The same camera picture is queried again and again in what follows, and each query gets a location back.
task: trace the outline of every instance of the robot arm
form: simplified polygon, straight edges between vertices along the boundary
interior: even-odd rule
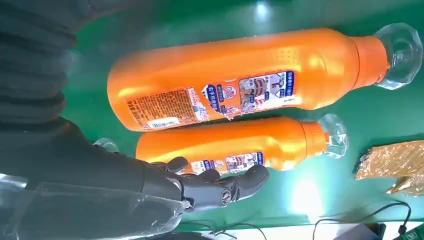
[[[176,227],[183,212],[254,195],[262,166],[221,179],[177,175],[187,161],[149,164],[92,146],[59,117],[67,49],[87,22],[139,0],[0,0],[0,238],[114,239]]]

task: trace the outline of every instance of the green table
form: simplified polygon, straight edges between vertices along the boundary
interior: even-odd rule
[[[87,138],[112,139],[134,156],[140,133],[124,128],[109,106],[106,84],[110,67],[131,51],[217,41],[292,30],[330,27],[351,36],[370,35],[384,25],[405,22],[424,37],[424,2],[418,0],[293,0],[293,1],[156,1],[143,8],[102,18],[79,33],[74,65],[64,93],[63,115],[78,124]],[[424,139],[424,71],[405,88],[389,91],[371,86],[348,93],[335,104],[315,111],[280,109],[237,120],[289,116],[317,120],[339,115],[348,129],[350,148],[339,160],[316,157],[296,169],[272,170],[267,185],[255,196],[227,208],[187,214],[184,221],[205,220],[222,227],[250,222],[260,227],[303,225],[317,216],[363,216],[403,200],[412,220],[423,220],[424,197],[387,195],[394,179],[354,180],[354,166],[373,145]],[[92,120],[88,115],[96,115]],[[406,209],[389,209],[370,221],[399,221]],[[184,225],[180,230],[198,229]]]

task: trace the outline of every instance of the product label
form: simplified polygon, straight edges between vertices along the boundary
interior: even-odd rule
[[[288,70],[207,84],[202,94],[228,119],[295,104],[295,72]]]
[[[126,104],[133,119],[148,131],[209,121],[208,109],[231,120],[243,114],[294,105],[294,91],[295,72],[287,70],[212,82],[203,89],[189,87],[132,97]],[[206,98],[213,110],[206,108],[200,98]]]
[[[134,120],[145,130],[208,120],[207,111],[192,88],[135,97],[126,104]]]
[[[193,161],[182,173],[199,175],[206,170],[215,169],[220,174],[234,174],[246,171],[255,165],[264,165],[264,155],[260,151],[227,156],[225,160]]]
[[[241,114],[275,109],[292,104],[295,73],[283,71],[245,78],[238,83]]]

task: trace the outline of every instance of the wire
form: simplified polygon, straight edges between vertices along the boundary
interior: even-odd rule
[[[253,227],[253,228],[259,230],[259,232],[263,236],[263,239],[264,240],[268,240],[267,239],[267,236],[264,233],[264,231],[262,231],[262,229],[260,227],[254,225],[254,224],[246,223],[246,222],[236,223],[236,224],[227,226],[226,228],[220,229],[220,230],[214,230],[213,227],[211,227],[211,226],[209,226],[207,224],[203,224],[203,223],[199,223],[199,222],[195,222],[195,221],[186,221],[186,222],[181,222],[180,224],[194,224],[194,225],[199,225],[199,226],[202,226],[202,227],[205,227],[205,228],[209,229],[211,231],[209,234],[212,234],[214,236],[218,236],[218,235],[223,234],[223,235],[227,235],[227,236],[229,236],[230,238],[233,238],[233,239],[237,239],[237,237],[235,237],[235,236],[227,233],[226,232],[227,230],[229,230],[229,229],[231,229],[233,227],[236,227],[236,226],[249,226],[249,227]]]
[[[386,210],[388,208],[394,207],[394,206],[405,206],[405,207],[408,208],[408,213],[407,213],[407,215],[405,217],[405,221],[403,221],[403,224],[399,226],[399,230],[398,230],[399,235],[402,236],[407,231],[406,225],[407,225],[407,222],[410,220],[412,210],[411,210],[411,207],[409,206],[408,203],[406,203],[404,201],[398,201],[396,203],[387,204],[387,205],[379,208],[375,212],[373,212],[373,213],[371,213],[369,215],[366,215],[366,216],[364,216],[364,217],[362,217],[360,219],[354,220],[354,221],[342,220],[342,219],[335,219],[335,218],[323,218],[323,219],[320,219],[320,220],[318,220],[318,221],[315,222],[315,226],[314,226],[313,232],[312,232],[312,240],[315,240],[315,231],[317,230],[317,226],[318,226],[318,224],[320,222],[323,222],[323,221],[332,221],[332,222],[338,222],[338,223],[360,223],[360,222],[362,222],[362,221],[364,221],[364,220],[366,220],[368,218],[371,218],[371,217],[377,215],[378,213],[380,213],[380,212],[382,212],[382,211],[384,211],[384,210]]]

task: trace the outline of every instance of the black fabric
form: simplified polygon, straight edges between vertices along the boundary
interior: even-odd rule
[[[47,123],[65,99],[75,32],[137,0],[0,0],[0,123]]]
[[[0,174],[181,199],[146,163],[93,147],[60,117],[75,31],[139,0],[0,0]]]

